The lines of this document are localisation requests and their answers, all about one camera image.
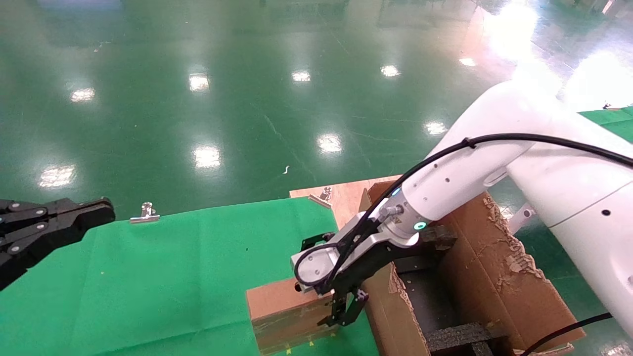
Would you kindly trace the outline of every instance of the torn cardboard edge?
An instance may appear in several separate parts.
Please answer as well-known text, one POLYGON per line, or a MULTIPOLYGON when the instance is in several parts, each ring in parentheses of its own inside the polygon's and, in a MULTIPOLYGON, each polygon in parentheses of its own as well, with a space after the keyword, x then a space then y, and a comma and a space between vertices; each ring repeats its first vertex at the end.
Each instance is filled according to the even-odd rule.
MULTIPOLYGON (((378 197, 389 185, 391 182, 381 182, 366 189, 360 211, 366 210, 372 197, 378 197)), ((448 226, 458 236, 438 270, 456 300, 462 322, 500 326, 516 350, 525 350, 550 332, 576 322, 557 290, 526 254, 523 244, 510 234, 497 204, 487 193, 438 224, 448 226)), ((417 348, 419 352, 420 347, 430 355, 394 264, 381 269, 364 286, 371 295, 367 314, 381 355, 410 355, 411 350, 417 348), (381 324, 398 327, 391 332, 381 324)), ((583 336, 584 332, 577 329, 538 351, 547 356, 563 355, 573 350, 571 341, 583 336)))

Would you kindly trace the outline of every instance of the metal binder clip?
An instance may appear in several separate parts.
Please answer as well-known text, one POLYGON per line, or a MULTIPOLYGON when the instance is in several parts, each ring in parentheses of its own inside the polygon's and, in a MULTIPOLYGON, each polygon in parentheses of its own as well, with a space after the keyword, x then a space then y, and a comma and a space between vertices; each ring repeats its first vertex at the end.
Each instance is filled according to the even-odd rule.
POLYGON ((332 199, 332 187, 325 187, 320 196, 316 196, 314 194, 310 194, 308 199, 318 203, 319 205, 331 209, 332 204, 330 203, 330 199, 332 199))
POLYGON ((131 217, 130 224, 140 224, 141 222, 152 222, 159 221, 160 215, 156 214, 156 210, 152 207, 151 201, 146 201, 141 205, 141 216, 140 217, 131 217))

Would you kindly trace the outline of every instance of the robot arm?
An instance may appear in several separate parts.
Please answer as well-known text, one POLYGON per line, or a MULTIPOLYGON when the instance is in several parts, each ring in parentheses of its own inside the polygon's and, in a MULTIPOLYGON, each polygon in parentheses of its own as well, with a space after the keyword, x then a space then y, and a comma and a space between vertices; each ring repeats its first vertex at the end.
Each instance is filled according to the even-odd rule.
MULTIPOLYGON (((546 134, 633 156, 627 141, 578 114, 565 112, 555 98, 541 97, 513 82, 481 95, 429 156, 464 137, 503 132, 546 134)), ((633 336, 633 224, 627 209, 633 201, 633 171, 572 148, 532 141, 482 143, 443 156, 403 181, 368 220, 361 213, 328 236, 325 245, 292 256, 303 289, 315 288, 321 294, 334 290, 332 316, 323 322, 353 322, 367 298, 360 283, 390 261, 428 251, 429 244, 430 250, 450 246, 452 236, 426 225, 507 175, 607 309, 633 336), (359 221, 365 226, 358 227, 359 221), (345 241, 352 229, 369 233, 355 236, 355 242, 345 241), (323 278, 333 270, 334 276, 323 278), (345 310, 348 292, 354 294, 354 301, 345 310)))

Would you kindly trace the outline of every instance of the wooden board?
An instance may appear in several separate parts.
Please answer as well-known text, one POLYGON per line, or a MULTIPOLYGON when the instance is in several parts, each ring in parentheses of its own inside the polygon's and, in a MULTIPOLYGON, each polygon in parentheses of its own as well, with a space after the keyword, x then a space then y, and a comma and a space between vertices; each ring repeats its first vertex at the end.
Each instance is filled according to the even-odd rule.
POLYGON ((290 192, 291 198, 309 196, 310 194, 320 196, 325 187, 332 188, 330 203, 334 212, 334 218, 339 229, 342 228, 354 215, 358 213, 358 203, 363 196, 363 190, 369 189, 374 183, 387 182, 398 179, 400 175, 390 177, 367 179, 365 181, 333 184, 315 188, 297 189, 290 192))

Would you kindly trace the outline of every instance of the floor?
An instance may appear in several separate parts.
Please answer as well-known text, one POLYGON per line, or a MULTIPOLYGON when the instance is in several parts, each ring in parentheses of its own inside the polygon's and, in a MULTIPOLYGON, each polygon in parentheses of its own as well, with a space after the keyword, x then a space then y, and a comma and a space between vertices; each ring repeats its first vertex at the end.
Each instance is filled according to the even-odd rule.
MULTIPOLYGON (((632 20, 625 0, 4 0, 0 196, 127 219, 399 174, 506 79, 631 104, 632 20)), ((542 225, 519 237, 578 318, 604 310, 542 225)), ((631 343, 586 331, 577 355, 631 343)))

